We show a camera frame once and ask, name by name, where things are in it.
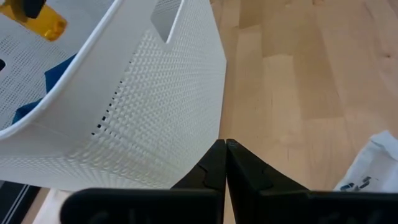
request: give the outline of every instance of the wooden floor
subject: wooden floor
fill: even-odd
[[[212,2],[228,59],[220,138],[331,190],[370,135],[398,136],[398,0]]]

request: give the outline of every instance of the white laundry basket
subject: white laundry basket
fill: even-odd
[[[0,179],[173,186],[218,137],[226,59],[209,0],[47,2],[68,21],[56,42],[0,17],[11,27],[0,31],[0,58],[11,61],[0,72]],[[43,72],[75,53],[11,124],[45,95]]]

